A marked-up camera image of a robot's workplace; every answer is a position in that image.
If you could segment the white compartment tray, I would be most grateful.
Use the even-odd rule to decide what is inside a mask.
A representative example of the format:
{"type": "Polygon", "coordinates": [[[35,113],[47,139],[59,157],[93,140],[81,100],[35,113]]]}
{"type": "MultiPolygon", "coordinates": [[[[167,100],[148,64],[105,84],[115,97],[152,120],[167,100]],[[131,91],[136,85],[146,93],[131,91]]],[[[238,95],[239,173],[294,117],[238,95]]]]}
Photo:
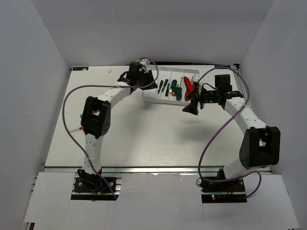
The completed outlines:
{"type": "MultiPolygon", "coordinates": [[[[198,70],[165,67],[165,66],[159,66],[158,71],[159,71],[159,74],[156,80],[156,84],[158,87],[159,87],[160,80],[165,81],[166,79],[170,79],[170,86],[171,86],[172,80],[177,80],[177,86],[178,86],[180,84],[181,77],[182,78],[188,77],[191,81],[193,81],[192,77],[194,74],[200,75],[200,72],[198,70]]],[[[161,92],[159,93],[158,97],[156,97],[158,88],[151,89],[151,90],[145,90],[142,92],[143,101],[150,102],[150,103],[172,104],[172,105],[180,105],[180,106],[186,106],[189,104],[189,101],[185,101],[184,99],[185,91],[186,91],[184,80],[182,80],[182,99],[181,101],[177,101],[176,96],[172,96],[170,92],[168,96],[165,97],[165,90],[162,93],[161,97],[160,97],[161,92]]]]}

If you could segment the aluminium rail frame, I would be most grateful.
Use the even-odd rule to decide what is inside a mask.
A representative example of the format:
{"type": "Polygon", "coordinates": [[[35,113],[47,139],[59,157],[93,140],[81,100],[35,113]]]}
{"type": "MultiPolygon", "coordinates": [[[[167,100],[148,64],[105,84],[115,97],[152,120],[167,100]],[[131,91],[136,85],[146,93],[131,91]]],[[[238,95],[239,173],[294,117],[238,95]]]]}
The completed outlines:
{"type": "Polygon", "coordinates": [[[36,230],[271,230],[263,186],[245,203],[204,204],[196,186],[201,152],[229,119],[217,105],[199,116],[181,107],[147,102],[141,91],[115,106],[103,140],[106,176],[118,176],[118,201],[72,200],[68,192],[84,156],[58,120],[25,222],[36,230]]]}

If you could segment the black green precision screwdriver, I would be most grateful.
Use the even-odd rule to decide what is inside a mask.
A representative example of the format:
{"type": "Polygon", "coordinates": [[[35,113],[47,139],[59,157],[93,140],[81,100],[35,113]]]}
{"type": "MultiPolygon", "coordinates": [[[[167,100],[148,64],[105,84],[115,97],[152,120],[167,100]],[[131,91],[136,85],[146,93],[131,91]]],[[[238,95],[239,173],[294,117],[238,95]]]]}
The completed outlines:
{"type": "Polygon", "coordinates": [[[166,90],[165,90],[165,97],[167,97],[168,94],[169,94],[169,88],[170,88],[170,79],[168,79],[168,81],[167,81],[167,86],[166,86],[166,90]]]}

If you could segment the blue table label left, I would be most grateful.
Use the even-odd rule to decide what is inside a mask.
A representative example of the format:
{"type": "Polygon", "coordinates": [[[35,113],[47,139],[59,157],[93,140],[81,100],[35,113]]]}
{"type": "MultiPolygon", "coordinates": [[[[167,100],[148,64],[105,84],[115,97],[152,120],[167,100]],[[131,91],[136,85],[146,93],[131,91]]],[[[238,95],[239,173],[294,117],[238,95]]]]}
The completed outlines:
{"type": "Polygon", "coordinates": [[[72,71],[87,71],[89,67],[73,67],[72,71]]]}

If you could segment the red curved utility knife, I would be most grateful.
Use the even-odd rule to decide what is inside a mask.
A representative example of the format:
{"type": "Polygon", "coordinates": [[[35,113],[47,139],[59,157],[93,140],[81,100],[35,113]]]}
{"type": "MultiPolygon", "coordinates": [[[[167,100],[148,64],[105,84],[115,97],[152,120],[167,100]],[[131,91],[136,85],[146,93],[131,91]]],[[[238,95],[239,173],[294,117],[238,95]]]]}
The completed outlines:
{"type": "Polygon", "coordinates": [[[184,99],[185,99],[185,101],[189,101],[190,98],[188,98],[188,96],[194,90],[194,85],[188,77],[184,77],[183,80],[184,80],[184,83],[185,83],[185,86],[186,86],[184,99]]]}

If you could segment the red handled thin screwdriver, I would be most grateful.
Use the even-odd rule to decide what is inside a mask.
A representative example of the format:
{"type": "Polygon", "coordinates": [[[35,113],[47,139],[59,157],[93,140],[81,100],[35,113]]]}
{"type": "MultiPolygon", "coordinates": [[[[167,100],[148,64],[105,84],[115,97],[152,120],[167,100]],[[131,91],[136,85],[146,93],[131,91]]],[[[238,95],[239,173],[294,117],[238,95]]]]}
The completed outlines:
{"type": "Polygon", "coordinates": [[[83,127],[79,127],[79,128],[76,128],[76,129],[69,130],[69,133],[82,131],[82,130],[83,130],[83,127]]]}

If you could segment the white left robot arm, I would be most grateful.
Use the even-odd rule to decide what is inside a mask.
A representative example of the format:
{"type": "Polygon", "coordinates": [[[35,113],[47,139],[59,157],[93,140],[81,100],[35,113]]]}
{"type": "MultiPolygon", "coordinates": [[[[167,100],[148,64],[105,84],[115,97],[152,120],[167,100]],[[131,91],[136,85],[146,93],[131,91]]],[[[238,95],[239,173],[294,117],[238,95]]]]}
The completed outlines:
{"type": "Polygon", "coordinates": [[[102,141],[110,128],[111,109],[136,89],[145,91],[158,88],[149,63],[147,58],[131,62],[129,70],[120,75],[116,85],[98,97],[89,96],[86,99],[81,118],[86,152],[82,170],[89,174],[84,184],[90,191],[101,187],[101,179],[96,174],[101,173],[102,141]]]}

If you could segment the small black precision screwdriver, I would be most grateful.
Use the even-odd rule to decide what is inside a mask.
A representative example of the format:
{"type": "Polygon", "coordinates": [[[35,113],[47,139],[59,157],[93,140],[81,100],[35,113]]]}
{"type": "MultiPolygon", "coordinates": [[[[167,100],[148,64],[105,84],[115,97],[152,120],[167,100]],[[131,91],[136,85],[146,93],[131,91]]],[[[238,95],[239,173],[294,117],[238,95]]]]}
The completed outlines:
{"type": "Polygon", "coordinates": [[[159,83],[159,87],[158,87],[158,91],[157,91],[156,97],[158,97],[158,95],[159,95],[159,93],[160,93],[160,91],[161,91],[161,88],[162,88],[163,84],[164,84],[164,81],[163,81],[163,80],[160,80],[160,83],[159,83]]]}

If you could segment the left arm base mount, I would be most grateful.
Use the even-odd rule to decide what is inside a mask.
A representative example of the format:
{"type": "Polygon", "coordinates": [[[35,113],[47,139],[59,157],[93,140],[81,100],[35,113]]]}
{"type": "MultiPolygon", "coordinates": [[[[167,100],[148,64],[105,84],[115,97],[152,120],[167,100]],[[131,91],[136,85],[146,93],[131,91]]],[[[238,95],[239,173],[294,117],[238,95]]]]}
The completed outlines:
{"type": "Polygon", "coordinates": [[[116,201],[119,196],[119,180],[116,177],[105,177],[107,183],[96,174],[88,174],[83,169],[77,170],[71,200],[83,201],[116,201]]]}

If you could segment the long green screwdriver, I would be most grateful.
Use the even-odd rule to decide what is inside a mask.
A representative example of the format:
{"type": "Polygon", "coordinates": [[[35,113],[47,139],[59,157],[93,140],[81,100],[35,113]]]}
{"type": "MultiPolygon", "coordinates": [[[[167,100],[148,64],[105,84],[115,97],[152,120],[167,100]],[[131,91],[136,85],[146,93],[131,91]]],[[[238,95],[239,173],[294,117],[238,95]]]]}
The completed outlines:
{"type": "Polygon", "coordinates": [[[176,92],[176,100],[177,101],[181,101],[181,99],[182,99],[182,80],[183,80],[183,78],[181,77],[180,84],[177,87],[177,92],[176,92]]]}

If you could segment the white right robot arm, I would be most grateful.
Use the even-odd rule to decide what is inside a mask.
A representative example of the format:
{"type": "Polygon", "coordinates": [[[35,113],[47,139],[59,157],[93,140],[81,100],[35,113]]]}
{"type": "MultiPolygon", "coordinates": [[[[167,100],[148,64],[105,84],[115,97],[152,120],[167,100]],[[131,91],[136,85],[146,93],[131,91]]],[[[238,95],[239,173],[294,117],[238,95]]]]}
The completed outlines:
{"type": "Polygon", "coordinates": [[[217,187],[228,191],[234,180],[244,177],[253,170],[279,163],[281,132],[276,126],[261,121],[245,103],[240,91],[234,91],[230,76],[217,75],[215,90],[208,91],[203,85],[194,83],[200,104],[219,104],[235,121],[244,134],[238,156],[220,168],[215,180],[217,187]]]}

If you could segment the stubby green orange screwdriver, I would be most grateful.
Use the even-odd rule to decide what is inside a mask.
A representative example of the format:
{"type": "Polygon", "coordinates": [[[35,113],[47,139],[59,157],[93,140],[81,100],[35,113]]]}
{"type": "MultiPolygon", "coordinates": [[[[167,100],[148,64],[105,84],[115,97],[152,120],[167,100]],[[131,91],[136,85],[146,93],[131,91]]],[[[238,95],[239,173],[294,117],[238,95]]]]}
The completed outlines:
{"type": "Polygon", "coordinates": [[[176,96],[176,94],[177,94],[177,89],[178,89],[177,80],[172,80],[171,86],[170,86],[170,94],[171,94],[172,96],[176,96]]]}

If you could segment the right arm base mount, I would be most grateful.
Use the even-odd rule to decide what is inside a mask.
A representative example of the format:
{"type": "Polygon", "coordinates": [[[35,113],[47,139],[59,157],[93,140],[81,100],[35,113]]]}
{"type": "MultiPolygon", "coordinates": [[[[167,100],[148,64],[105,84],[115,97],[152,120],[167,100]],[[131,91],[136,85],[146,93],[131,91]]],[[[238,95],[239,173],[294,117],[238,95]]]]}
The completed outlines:
{"type": "Polygon", "coordinates": [[[242,179],[213,183],[199,178],[196,180],[196,185],[201,188],[201,200],[203,204],[247,202],[245,186],[242,179]]]}

